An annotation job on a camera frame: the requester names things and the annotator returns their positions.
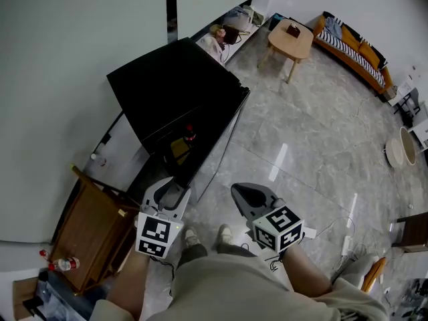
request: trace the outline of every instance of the orange sofa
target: orange sofa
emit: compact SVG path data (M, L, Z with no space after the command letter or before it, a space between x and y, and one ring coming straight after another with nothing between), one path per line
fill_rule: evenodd
M334 37L326 30L327 17L334 18L339 26L341 26L342 39ZM386 67L387 61L382 54L355 30L333 16L333 14L324 12L318 18L314 28L314 42L327 49L351 67L379 94L386 92L393 85L388 68Z

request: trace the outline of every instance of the wooden cabinet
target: wooden cabinet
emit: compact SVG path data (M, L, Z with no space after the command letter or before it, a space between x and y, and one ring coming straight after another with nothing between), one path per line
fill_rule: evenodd
M80 267L64 272L78 293L115 274L132 247L134 217L139 205L125 193L87 177L72 167L80 180L74 199L54 244L50 260L76 257Z
M404 252L428 251L428 212L397 220L404 222L403 237L392 247L400 247Z

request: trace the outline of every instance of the beige shirt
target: beige shirt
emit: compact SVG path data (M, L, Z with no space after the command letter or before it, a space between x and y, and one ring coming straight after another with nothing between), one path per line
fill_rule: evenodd
M177 270L172 291L168 309L150 321L354 320L354 313L388 320L380 302L340 278L332 292L311 299L287 290L257 257L218 254L195 259ZM132 321L132 316L100 300L90 320Z

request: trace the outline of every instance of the power strip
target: power strip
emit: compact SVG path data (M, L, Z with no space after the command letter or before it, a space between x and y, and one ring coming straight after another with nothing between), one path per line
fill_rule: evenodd
M303 227L303 232L305 233L305 238L314 239L316 237L316 229Z
M343 239L342 252L341 252L342 255L348 254L349 244L350 244L350 235L346 235L345 238Z

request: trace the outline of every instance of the table leg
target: table leg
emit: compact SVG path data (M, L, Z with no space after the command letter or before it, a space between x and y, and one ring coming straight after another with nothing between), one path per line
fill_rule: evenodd
M291 72L290 72L290 75L288 75L288 79L286 80L287 84L289 84L289 83L290 83L290 80L292 79L293 71L294 71L294 69L296 68L297 63L298 63L298 60L294 60L294 62L293 62L293 66L292 66L292 70L291 70Z
M273 52L274 52L274 47L272 45L269 45L269 47L267 48L266 54L261 59L261 61L258 63L257 68L261 68L265 64L265 62L268 59L268 57L270 55L272 55Z

